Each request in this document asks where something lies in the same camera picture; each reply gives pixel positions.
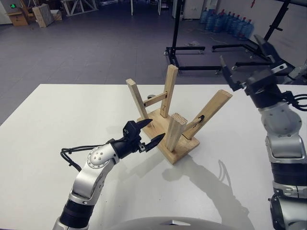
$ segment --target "cardboard box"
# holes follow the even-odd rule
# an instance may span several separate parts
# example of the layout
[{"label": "cardboard box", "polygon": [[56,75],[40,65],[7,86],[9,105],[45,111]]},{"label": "cardboard box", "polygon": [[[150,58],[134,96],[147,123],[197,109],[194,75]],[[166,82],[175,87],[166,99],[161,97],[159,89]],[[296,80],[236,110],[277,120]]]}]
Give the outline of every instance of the cardboard box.
[{"label": "cardboard box", "polygon": [[62,13],[59,10],[50,10],[55,21],[62,21]]},{"label": "cardboard box", "polygon": [[36,17],[36,21],[39,24],[39,27],[47,27],[54,22],[53,16],[50,12],[50,8],[47,4],[33,7],[32,10]]},{"label": "cardboard box", "polygon": [[7,14],[14,26],[28,25],[28,21],[22,11]]}]

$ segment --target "black metal frame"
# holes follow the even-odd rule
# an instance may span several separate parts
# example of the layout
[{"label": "black metal frame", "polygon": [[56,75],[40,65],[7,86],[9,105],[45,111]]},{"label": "black metal frame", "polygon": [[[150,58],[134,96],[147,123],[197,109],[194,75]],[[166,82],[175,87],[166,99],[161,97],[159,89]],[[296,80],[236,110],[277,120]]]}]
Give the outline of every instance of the black metal frame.
[{"label": "black metal frame", "polygon": [[[282,21],[284,15],[286,14],[287,10],[288,10],[288,5],[290,4],[291,0],[284,0],[283,5],[281,6],[278,14],[276,15],[272,25],[270,25],[269,30],[267,31],[264,40],[268,41],[270,36],[272,35],[272,33],[274,32],[274,30],[279,30],[279,31],[283,31],[283,29],[279,28],[279,24]],[[234,45],[217,45],[217,46],[212,46],[212,52],[214,52],[216,49],[218,48],[231,48],[231,47],[243,47],[246,50],[252,52],[254,55],[262,58],[264,60],[264,62],[255,62],[255,61],[251,61],[251,62],[236,62],[235,66],[233,68],[239,67],[239,66],[267,66],[271,64],[271,61],[264,56],[264,54],[262,53],[260,47],[257,45],[257,48],[253,48],[252,46],[248,45],[248,44],[234,44]],[[294,66],[292,66],[290,63],[286,62],[290,67],[294,68]]]},{"label": "black metal frame", "polygon": [[180,66],[179,65],[177,57],[176,57],[177,50],[198,50],[200,53],[204,51],[206,48],[204,46],[192,46],[192,47],[178,46],[176,47],[182,1],[183,0],[177,0],[175,29],[174,29],[172,46],[166,47],[165,49],[165,54],[168,56],[170,64],[177,66],[179,70],[215,70],[218,72],[219,70],[222,69],[221,66]]}]

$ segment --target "water bottle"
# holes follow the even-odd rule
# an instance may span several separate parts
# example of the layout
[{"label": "water bottle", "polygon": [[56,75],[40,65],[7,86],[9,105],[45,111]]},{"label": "water bottle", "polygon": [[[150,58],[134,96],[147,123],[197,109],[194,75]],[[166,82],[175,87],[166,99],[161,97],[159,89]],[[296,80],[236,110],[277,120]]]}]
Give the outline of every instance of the water bottle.
[{"label": "water bottle", "polygon": [[206,24],[205,30],[211,31],[213,29],[214,23],[215,23],[215,17],[216,17],[216,14],[213,11],[213,13],[207,19],[207,24]]},{"label": "water bottle", "polygon": [[205,24],[208,18],[208,11],[207,11],[207,7],[205,8],[205,10],[201,13],[201,19],[200,19],[200,24]]},{"label": "water bottle", "polygon": [[240,22],[240,14],[237,15],[237,17],[231,22],[231,25],[229,26],[229,30],[227,31],[229,34],[233,34],[236,25]]},{"label": "water bottle", "polygon": [[222,11],[219,12],[218,16],[223,16],[224,15],[224,11],[225,11],[225,9],[222,9]]},{"label": "water bottle", "polygon": [[254,26],[250,23],[251,20],[248,21],[248,23],[246,23],[243,27],[242,30],[239,33],[238,39],[241,41],[245,41],[248,40],[251,33],[254,30]]},{"label": "water bottle", "polygon": [[227,25],[226,25],[226,32],[228,32],[230,30],[230,26],[231,26],[231,23],[232,21],[235,19],[235,14],[233,13],[232,16],[229,18],[229,20],[227,21]]},{"label": "water bottle", "polygon": [[224,12],[222,14],[219,14],[219,16],[215,19],[212,31],[215,33],[221,32],[223,28],[223,22],[224,22]]},{"label": "water bottle", "polygon": [[224,19],[224,22],[223,22],[223,30],[225,30],[226,29],[226,26],[227,26],[227,22],[228,22],[228,20],[231,18],[231,11],[228,13],[228,15],[225,15],[225,19]]},{"label": "water bottle", "polygon": [[245,19],[246,19],[246,17],[244,17],[243,20],[240,21],[237,24],[237,26],[236,26],[236,28],[234,30],[234,33],[232,34],[233,37],[238,37],[239,36],[239,33],[240,33],[242,27],[246,24]]}]

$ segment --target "caster wheel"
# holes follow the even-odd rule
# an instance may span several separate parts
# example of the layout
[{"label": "caster wheel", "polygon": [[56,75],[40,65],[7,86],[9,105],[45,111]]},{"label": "caster wheel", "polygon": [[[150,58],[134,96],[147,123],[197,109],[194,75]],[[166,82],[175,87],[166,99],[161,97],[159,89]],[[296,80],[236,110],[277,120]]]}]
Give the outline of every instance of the caster wheel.
[{"label": "caster wheel", "polygon": [[147,99],[151,99],[152,97],[155,97],[155,95],[154,94],[150,94],[150,95],[147,96]]}]

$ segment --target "table surface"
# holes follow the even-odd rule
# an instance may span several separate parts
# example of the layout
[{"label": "table surface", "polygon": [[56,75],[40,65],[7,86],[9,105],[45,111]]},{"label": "table surface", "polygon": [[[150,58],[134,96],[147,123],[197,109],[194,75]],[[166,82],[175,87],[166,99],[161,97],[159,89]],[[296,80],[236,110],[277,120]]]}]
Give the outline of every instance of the table surface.
[{"label": "table surface", "polygon": [[[162,85],[140,85],[143,99]],[[280,86],[294,94],[306,86]],[[170,114],[189,121],[226,85],[176,85]],[[155,148],[134,153],[108,175],[90,230],[150,216],[194,217],[245,230],[272,228],[272,173],[260,114],[243,91],[196,134],[201,144],[172,166]],[[160,105],[148,107],[153,111]],[[307,142],[307,114],[301,136]],[[139,117],[126,85],[40,85],[0,126],[0,228],[51,229],[77,171],[61,148],[120,138]],[[142,139],[149,138],[142,132]],[[72,155],[81,166],[87,152]]]}]

